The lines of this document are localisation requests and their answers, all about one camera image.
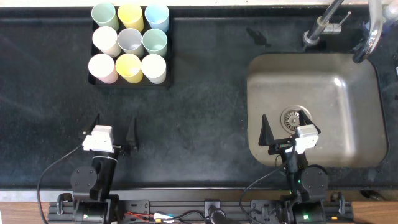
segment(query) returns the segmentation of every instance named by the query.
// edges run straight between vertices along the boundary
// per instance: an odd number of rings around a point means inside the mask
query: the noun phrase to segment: black countertop
[[[97,113],[120,133],[137,118],[141,148],[119,158],[115,190],[247,186],[273,169],[255,160],[248,147],[249,62],[266,53],[304,52],[301,36],[324,10],[172,8],[170,89],[104,90],[87,81],[90,9],[1,9],[0,188],[34,188],[48,165],[81,143],[78,131]],[[352,52],[368,12],[350,10],[341,34],[324,36],[307,52]],[[397,36],[398,29],[384,35],[370,57],[379,76],[388,155],[377,167],[328,167],[330,189],[398,186]],[[49,172],[42,186],[69,189],[72,171],[91,164],[92,156],[79,150]],[[260,187],[287,188],[280,174]]]

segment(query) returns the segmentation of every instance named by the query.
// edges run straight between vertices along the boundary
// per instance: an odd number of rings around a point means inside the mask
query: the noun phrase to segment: chrome faucet
[[[351,13],[349,12],[339,24],[329,24],[329,20],[343,1],[344,0],[334,0],[325,13],[317,19],[312,29],[304,33],[303,42],[306,46],[317,45],[321,34],[339,34],[341,32],[341,24]],[[367,41],[363,42],[360,48],[355,52],[353,57],[355,63],[361,63],[369,57],[380,39],[383,27],[381,1],[368,0],[368,4],[370,14],[369,35]]]

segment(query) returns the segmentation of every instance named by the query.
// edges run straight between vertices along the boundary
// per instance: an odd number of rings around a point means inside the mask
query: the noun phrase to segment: wooden floor
[[[49,203],[42,207],[47,214]],[[398,224],[398,202],[353,202],[353,207],[357,222]],[[43,224],[36,202],[0,202],[0,212],[2,224]]]

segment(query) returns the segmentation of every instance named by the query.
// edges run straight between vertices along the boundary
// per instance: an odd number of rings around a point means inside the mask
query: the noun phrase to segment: stainless steel sink
[[[267,54],[256,57],[248,74],[249,147],[261,163],[275,156],[258,145],[261,116],[275,139],[287,138],[304,109],[322,133],[306,151],[311,164],[371,167],[387,154],[377,76],[371,63],[352,54]]]

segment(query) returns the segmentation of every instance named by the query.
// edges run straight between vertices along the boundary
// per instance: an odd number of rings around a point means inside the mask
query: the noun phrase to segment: drain strainer
[[[299,105],[294,105],[286,108],[281,116],[280,116],[280,123],[282,127],[290,134],[294,134],[294,131],[300,126],[300,115],[299,111],[304,110],[304,113],[312,120],[311,114],[308,110]]]

